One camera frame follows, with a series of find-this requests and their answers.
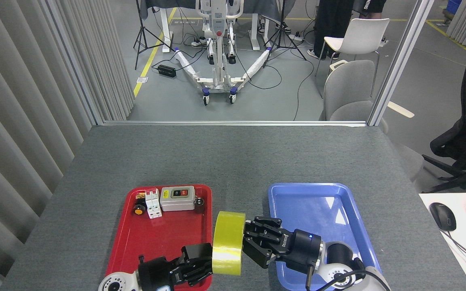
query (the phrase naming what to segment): yellow tape roll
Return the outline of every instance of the yellow tape roll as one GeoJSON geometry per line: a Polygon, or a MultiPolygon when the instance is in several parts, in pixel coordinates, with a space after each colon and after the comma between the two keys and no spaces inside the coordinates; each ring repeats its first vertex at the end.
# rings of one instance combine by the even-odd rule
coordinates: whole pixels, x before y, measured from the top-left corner
{"type": "Polygon", "coordinates": [[[212,269],[215,274],[240,276],[245,213],[220,211],[213,234],[212,269]]]}

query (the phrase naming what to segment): blue bin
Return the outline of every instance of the blue bin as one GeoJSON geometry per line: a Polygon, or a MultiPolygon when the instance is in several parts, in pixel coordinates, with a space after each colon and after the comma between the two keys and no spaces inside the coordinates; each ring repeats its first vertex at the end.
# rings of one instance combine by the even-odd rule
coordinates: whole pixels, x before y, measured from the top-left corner
{"type": "Polygon", "coordinates": [[[452,14],[456,14],[456,11],[458,11],[458,7],[461,4],[461,0],[449,0],[447,3],[447,8],[445,8],[447,11],[449,11],[452,14]]]}
{"type": "MultiPolygon", "coordinates": [[[[337,183],[276,183],[269,187],[271,217],[282,220],[282,227],[318,234],[325,242],[348,244],[366,267],[381,268],[350,189],[337,183]]],[[[276,262],[280,284],[291,291],[305,291],[307,276],[276,262]]],[[[312,278],[311,290],[327,282],[312,278]]]]}

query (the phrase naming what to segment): tripod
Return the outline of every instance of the tripod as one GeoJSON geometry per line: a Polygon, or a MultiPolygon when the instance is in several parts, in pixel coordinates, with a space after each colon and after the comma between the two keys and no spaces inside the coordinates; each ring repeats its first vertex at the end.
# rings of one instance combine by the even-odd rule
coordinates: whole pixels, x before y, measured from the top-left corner
{"type": "Polygon", "coordinates": [[[139,54],[148,50],[148,49],[151,49],[151,48],[155,48],[156,46],[168,46],[170,48],[171,51],[173,52],[176,52],[173,48],[172,48],[172,41],[170,41],[170,46],[167,45],[164,41],[162,41],[159,37],[157,37],[156,35],[154,35],[152,32],[150,32],[148,29],[146,29],[146,27],[143,25],[143,20],[141,19],[141,12],[140,12],[140,8],[139,8],[139,0],[136,0],[136,7],[138,8],[138,17],[139,17],[139,23],[141,25],[140,29],[139,29],[139,33],[138,33],[138,36],[136,37],[136,41],[134,42],[134,45],[133,45],[133,48],[136,47],[136,44],[138,44],[138,50],[137,50],[137,53],[136,53],[136,64],[134,66],[134,69],[136,70],[138,68],[138,57],[139,57],[139,54]],[[154,36],[155,38],[157,38],[157,40],[159,40],[161,43],[160,44],[156,44],[156,45],[153,45],[153,46],[147,46],[146,44],[146,37],[145,37],[145,31],[150,33],[152,36],[154,36]]]}
{"type": "Polygon", "coordinates": [[[280,15],[280,27],[274,32],[274,34],[267,40],[267,42],[264,44],[266,47],[267,47],[267,44],[272,41],[273,45],[271,46],[271,50],[269,51],[269,56],[267,57],[266,61],[264,62],[264,68],[267,64],[267,61],[269,60],[269,58],[271,57],[271,53],[273,50],[275,49],[279,49],[279,48],[285,48],[285,49],[296,49],[298,50],[299,54],[301,55],[301,57],[303,57],[303,59],[307,60],[305,58],[305,56],[303,55],[303,53],[301,53],[301,51],[299,50],[298,46],[294,43],[294,41],[292,40],[292,38],[289,37],[289,34],[285,31],[285,28],[283,27],[283,18],[284,18],[284,11],[285,11],[285,2],[287,2],[287,0],[283,0],[283,4],[282,4],[282,13],[280,15]],[[283,35],[285,35],[289,40],[290,42],[292,43],[292,46],[282,46],[282,37],[283,35]]]}

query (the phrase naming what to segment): red tray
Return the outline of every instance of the red tray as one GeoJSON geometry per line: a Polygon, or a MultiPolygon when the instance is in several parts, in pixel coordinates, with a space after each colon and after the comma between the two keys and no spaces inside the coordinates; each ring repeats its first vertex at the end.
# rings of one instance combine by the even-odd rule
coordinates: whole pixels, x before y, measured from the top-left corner
{"type": "MultiPolygon", "coordinates": [[[[212,242],[211,189],[202,184],[192,186],[196,197],[205,201],[202,214],[193,210],[165,211],[162,217],[150,219],[146,213],[133,213],[137,193],[156,188],[161,193],[161,188],[172,186],[140,187],[127,194],[106,276],[114,272],[133,273],[138,268],[139,255],[143,255],[145,261],[160,256],[172,260],[181,256],[181,247],[185,245],[212,242]]],[[[177,291],[205,291],[210,284],[211,276],[193,287],[185,283],[175,288],[177,291]]]]}

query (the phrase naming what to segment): patient lift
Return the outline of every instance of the patient lift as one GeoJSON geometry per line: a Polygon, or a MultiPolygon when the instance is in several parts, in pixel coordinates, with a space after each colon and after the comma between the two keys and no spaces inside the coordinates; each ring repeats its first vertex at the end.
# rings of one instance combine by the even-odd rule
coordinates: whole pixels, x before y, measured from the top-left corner
{"type": "Polygon", "coordinates": [[[236,63],[233,24],[244,12],[244,0],[196,0],[195,9],[202,16],[202,30],[207,39],[208,58],[210,64],[214,65],[213,77],[200,77],[178,48],[175,57],[197,87],[202,90],[204,105],[209,104],[210,93],[225,92],[229,92],[229,103],[233,104],[237,99],[237,92],[263,66],[269,56],[270,48],[261,54],[242,77],[231,77],[228,73],[228,64],[236,63]],[[224,52],[224,36],[227,37],[227,54],[224,52]]]}

